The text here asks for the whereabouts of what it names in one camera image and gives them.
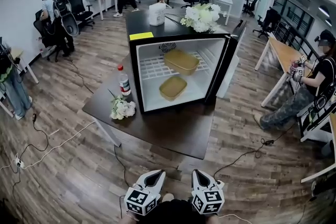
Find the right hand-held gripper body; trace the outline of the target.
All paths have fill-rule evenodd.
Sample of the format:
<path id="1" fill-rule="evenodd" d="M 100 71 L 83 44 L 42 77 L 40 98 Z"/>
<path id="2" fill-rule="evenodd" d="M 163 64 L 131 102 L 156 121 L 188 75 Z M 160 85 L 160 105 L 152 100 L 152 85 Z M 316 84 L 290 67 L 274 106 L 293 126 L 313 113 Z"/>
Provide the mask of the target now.
<path id="1" fill-rule="evenodd" d="M 224 183 L 220 180 L 213 187 L 204 190 L 192 191 L 192 206 L 200 215 L 219 213 L 225 198 L 223 193 Z"/>

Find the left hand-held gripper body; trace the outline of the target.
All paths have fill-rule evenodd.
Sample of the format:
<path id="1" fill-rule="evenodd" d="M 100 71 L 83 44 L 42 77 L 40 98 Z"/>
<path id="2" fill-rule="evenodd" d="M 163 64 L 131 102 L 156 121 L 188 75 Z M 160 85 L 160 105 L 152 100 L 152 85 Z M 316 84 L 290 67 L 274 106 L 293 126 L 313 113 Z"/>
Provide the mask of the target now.
<path id="1" fill-rule="evenodd" d="M 160 194 L 150 192 L 148 189 L 140 188 L 136 185 L 128 188 L 124 204 L 128 211 L 145 216 L 157 206 L 160 198 Z"/>

